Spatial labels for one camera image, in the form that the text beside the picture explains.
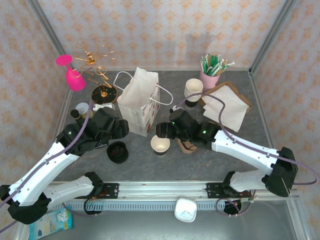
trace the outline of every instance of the stacked paper cups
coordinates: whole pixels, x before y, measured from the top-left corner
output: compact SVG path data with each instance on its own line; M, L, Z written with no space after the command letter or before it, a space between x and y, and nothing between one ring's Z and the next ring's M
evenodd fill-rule
M185 83L184 96L187 98L192 94L202 93L203 89L204 89L204 85L202 81L196 78L191 78ZM184 102L186 108L194 109L200 98L201 98L201 94L189 97Z

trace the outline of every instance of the pink cup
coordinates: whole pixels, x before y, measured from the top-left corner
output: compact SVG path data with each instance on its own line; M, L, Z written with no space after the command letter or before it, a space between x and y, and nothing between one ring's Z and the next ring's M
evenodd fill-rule
M203 83L203 91L202 92L205 93L206 91L213 89L216 86L219 78L220 78L220 75L208 76L201 70L199 79Z

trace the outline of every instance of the black cup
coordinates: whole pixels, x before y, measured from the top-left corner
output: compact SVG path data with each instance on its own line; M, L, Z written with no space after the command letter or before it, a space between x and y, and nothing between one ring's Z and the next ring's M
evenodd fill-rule
M123 164L129 156L126 145L122 141L116 141L106 149L109 159L116 164Z
M184 104L185 104L185 107L186 107L187 109L194 109L195 106L197 105L198 101L199 101L199 100L197 100L197 101L185 100L185 101L184 101Z

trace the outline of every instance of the black lid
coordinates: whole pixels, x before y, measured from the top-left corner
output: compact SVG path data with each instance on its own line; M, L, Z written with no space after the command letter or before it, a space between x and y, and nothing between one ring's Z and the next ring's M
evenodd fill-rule
M106 153L109 159L116 164L124 163L129 156L126 145L121 141L110 144L106 149Z
M76 110L76 109L73 109L73 110L70 112L70 115L71 115L71 117L73 117L74 119L77 119L77 118L80 117L80 113L79 113L79 111Z

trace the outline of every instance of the blue package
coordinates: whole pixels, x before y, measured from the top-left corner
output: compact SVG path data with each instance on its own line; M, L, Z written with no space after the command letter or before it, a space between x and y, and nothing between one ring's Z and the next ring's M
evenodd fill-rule
M60 230L72 228L72 215L66 209L50 212L29 225L29 240L38 240Z

